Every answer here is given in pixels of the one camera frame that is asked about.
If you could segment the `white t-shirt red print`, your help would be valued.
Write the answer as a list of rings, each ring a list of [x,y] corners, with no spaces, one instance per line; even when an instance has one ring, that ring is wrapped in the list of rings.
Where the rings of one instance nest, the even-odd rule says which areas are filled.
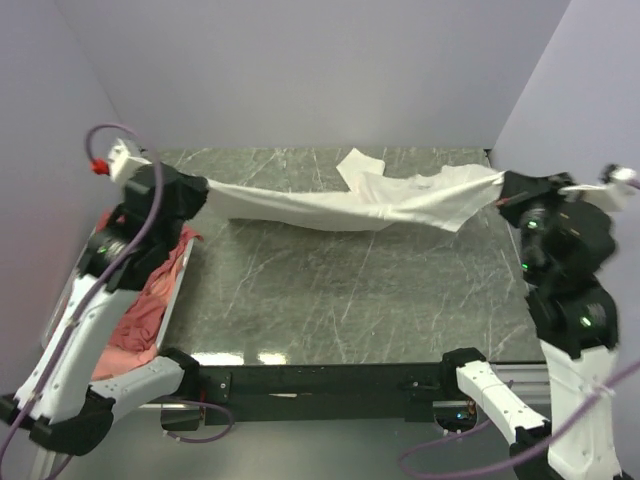
[[[280,222],[329,232],[380,231],[411,223],[457,232],[498,199],[504,174],[478,164],[443,166],[432,176],[396,179],[384,161],[357,149],[336,166],[346,192],[278,192],[209,181],[208,201],[229,220]]]

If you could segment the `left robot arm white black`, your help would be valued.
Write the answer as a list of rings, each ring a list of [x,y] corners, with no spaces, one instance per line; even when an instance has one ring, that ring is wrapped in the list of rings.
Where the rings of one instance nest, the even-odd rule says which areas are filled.
[[[18,391],[1,398],[2,421],[47,450],[83,456],[139,406],[167,396],[186,402],[199,392],[199,363],[175,348],[112,379],[92,378],[121,318],[207,200],[205,178],[160,168],[160,179],[145,165],[125,182],[122,202],[89,237],[43,356]]]

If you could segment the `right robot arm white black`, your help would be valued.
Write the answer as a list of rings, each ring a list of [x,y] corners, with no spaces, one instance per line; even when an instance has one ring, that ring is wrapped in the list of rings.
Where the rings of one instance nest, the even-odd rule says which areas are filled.
[[[497,202],[520,232],[526,303],[549,377],[551,414],[528,407],[476,349],[446,353],[439,387],[466,396],[509,445],[520,479],[621,479],[612,425],[618,310],[597,273],[615,253],[611,213],[637,191],[637,173],[608,166],[597,185],[565,174],[504,175]]]

